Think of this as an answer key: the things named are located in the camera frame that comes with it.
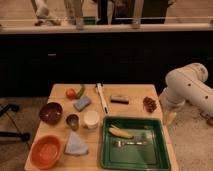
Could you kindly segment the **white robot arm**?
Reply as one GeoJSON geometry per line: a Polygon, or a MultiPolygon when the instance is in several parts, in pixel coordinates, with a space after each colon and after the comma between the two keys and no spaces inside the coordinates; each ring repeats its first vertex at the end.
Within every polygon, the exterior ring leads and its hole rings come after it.
{"type": "Polygon", "coordinates": [[[208,70],[201,63],[191,63],[167,73],[166,87],[159,96],[163,124],[170,125],[186,101],[202,110],[205,119],[213,119],[213,88],[205,84],[208,70]]]}

